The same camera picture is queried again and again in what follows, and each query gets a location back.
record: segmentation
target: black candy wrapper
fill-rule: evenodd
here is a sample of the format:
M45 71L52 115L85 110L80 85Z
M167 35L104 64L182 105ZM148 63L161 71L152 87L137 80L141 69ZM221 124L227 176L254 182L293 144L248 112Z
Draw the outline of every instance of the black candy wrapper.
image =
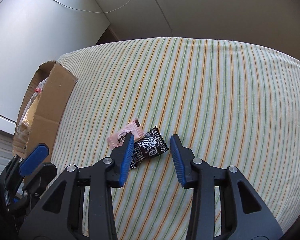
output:
M144 159L157 157L168 150L169 148L155 126L134 143L130 169L135 169Z

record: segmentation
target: plastic bag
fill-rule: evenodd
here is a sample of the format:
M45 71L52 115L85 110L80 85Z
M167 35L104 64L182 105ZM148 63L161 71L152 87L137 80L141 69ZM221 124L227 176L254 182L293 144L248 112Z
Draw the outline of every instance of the plastic bag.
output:
M33 121L33 117L34 117L34 113L37 109L37 105L39 102L39 98L40 98L40 93L43 90L43 86L45 84L47 79L41 81L37 88L35 89L34 94L32 95L32 97L30 98L30 101L28 102L26 109L23 111L22 117L20 119L20 122L17 126L17 132L16 132L16 137L25 144L28 142L28 138L29 138L29 131L32 125L32 121Z

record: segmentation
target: white wall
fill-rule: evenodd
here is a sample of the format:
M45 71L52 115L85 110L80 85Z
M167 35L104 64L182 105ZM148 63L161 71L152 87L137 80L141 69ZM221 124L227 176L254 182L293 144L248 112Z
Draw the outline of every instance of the white wall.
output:
M96 0L103 11L128 0ZM174 36L244 41L300 59L300 0L158 0ZM170 36L154 0L107 14L120 40Z
M58 0L101 11L95 0ZM38 69L64 53L93 46L109 26L103 14L65 8L52 0L0 3L0 130L14 133L27 87Z

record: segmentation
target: metal screw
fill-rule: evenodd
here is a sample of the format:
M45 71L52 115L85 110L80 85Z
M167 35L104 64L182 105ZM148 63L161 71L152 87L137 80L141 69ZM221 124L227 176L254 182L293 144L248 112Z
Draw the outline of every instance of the metal screw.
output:
M103 163L104 163L104 164L110 164L112 161L113 161L113 160L112 160L112 158L110 158L110 157L106 157L106 158L103 159Z
M192 161L195 164L201 164L202 163L202 160L200 158L194 158Z
M75 166L74 165L69 165L67 167L67 171L69 171L69 172L75 171Z
M233 172L233 173L236 173L238 171L238 168L236 166L230 166L229 171Z

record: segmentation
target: striped bedsheet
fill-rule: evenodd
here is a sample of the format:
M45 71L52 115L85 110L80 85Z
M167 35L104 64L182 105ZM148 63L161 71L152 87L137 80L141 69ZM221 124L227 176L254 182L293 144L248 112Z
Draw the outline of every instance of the striped bedsheet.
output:
M79 79L52 153L58 173L109 156L106 138L137 118L144 131L159 127L168 145L178 133L210 165L237 166L283 231L300 214L300 61L257 45L188 38L114 42L58 61ZM119 239L185 239L192 190L178 184L170 151L132 170L112 196Z

